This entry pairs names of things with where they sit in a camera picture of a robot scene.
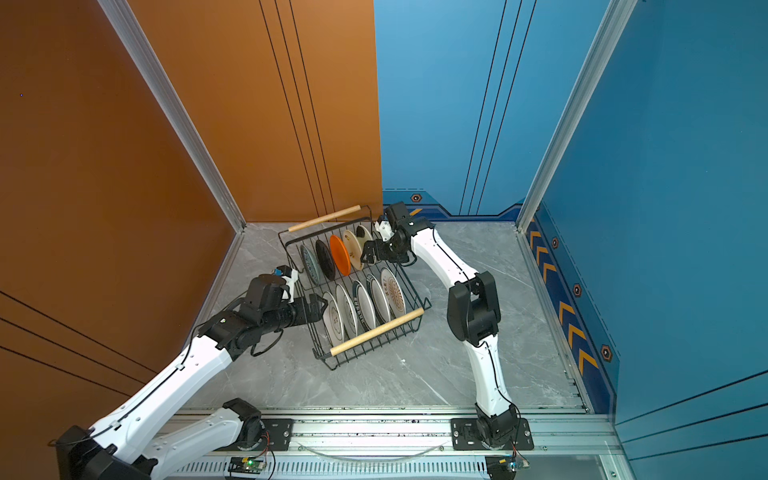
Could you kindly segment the black wire dish rack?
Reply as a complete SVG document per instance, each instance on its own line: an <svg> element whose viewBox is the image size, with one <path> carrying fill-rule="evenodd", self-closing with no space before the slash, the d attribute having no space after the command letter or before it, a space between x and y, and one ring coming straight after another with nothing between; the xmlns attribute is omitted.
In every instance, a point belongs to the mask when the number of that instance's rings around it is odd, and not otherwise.
<svg viewBox="0 0 768 480"><path fill-rule="evenodd" d="M288 265L297 269L297 292L311 297L319 320L308 325L314 357L328 369L416 333L432 303L403 266L365 263L363 247L381 236L371 209L354 206L278 233Z"/></svg>

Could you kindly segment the white plate flower outline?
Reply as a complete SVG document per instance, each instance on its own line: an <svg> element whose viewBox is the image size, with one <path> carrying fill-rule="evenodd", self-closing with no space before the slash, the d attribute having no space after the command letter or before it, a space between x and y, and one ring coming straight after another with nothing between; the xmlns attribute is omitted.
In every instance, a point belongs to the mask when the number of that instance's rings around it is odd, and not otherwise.
<svg viewBox="0 0 768 480"><path fill-rule="evenodd" d="M340 310L334 295L330 292L324 292L322 298L327 303L323 313L323 321L328 332L331 346L335 347L345 341L344 323L341 319Z"/></svg>

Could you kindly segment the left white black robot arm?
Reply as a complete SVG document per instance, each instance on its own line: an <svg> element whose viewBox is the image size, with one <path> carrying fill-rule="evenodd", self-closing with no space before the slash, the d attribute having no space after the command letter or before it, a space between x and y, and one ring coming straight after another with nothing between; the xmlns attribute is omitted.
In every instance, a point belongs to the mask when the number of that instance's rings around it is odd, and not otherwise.
<svg viewBox="0 0 768 480"><path fill-rule="evenodd" d="M286 266L252 279L248 289L195 328L188 345L136 394L91 427L69 428L53 441L63 479L164 479L220 447L254 443L261 413L242 399L159 436L168 420L209 380L268 333L318 322L327 301L299 292Z"/></svg>

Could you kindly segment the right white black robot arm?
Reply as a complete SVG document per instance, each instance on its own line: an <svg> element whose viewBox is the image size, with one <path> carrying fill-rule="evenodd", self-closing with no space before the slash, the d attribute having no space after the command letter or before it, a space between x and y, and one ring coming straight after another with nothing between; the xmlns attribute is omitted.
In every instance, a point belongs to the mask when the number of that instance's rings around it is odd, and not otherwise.
<svg viewBox="0 0 768 480"><path fill-rule="evenodd" d="M447 289L447 324L465 347L474 375L480 440L492 449L511 443L522 416L511 400L501 367L501 308L495 278L462 260L429 219L413 216L402 202L384 209L375 230L379 237L364 244L364 263L422 260Z"/></svg>

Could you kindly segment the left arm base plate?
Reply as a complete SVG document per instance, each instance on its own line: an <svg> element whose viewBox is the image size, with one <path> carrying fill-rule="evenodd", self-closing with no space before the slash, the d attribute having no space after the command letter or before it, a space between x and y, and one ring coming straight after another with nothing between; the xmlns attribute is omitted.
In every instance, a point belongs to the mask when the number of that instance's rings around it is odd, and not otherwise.
<svg viewBox="0 0 768 480"><path fill-rule="evenodd" d="M244 427L234 443L217 449L217 452L262 452L289 450L294 429L290 418L267 418L258 423L251 421Z"/></svg>

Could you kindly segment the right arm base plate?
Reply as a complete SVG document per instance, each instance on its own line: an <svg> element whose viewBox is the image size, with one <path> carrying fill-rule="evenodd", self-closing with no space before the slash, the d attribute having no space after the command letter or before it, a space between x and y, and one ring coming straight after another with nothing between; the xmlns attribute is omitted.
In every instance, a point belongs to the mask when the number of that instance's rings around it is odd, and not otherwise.
<svg viewBox="0 0 768 480"><path fill-rule="evenodd" d="M452 448L457 451L504 450L532 451L535 448L529 422L514 420L510 428L497 431L478 418L450 420Z"/></svg>

